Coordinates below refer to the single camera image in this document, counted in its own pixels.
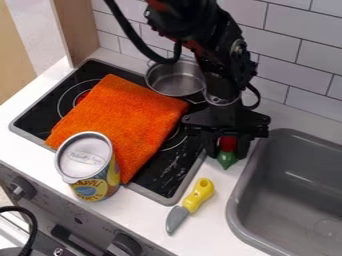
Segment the yellow knife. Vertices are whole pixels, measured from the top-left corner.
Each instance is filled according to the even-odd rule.
[[[171,235],[185,220],[189,214],[194,214],[198,208],[214,194],[214,183],[207,179],[201,178],[190,195],[188,195],[181,206],[175,206],[166,219],[166,232]]]

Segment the metal can lid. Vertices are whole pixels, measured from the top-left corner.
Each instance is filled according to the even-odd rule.
[[[112,159],[112,144],[101,133],[82,132],[57,150],[55,164],[63,180],[73,184],[101,172]]]

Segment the silver pot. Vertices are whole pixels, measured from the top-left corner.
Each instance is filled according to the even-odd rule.
[[[180,60],[173,65],[153,65],[145,75],[147,86],[162,95],[185,97],[205,88],[203,73],[196,62]]]

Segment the orange towel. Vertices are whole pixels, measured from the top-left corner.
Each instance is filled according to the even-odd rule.
[[[70,136],[97,131],[113,143],[121,181],[127,184],[162,145],[188,103],[107,75],[53,128],[45,141],[57,149]]]

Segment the gray sink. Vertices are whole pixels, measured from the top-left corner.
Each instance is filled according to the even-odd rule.
[[[241,240],[270,255],[342,255],[342,147],[288,129],[261,140],[226,216]]]

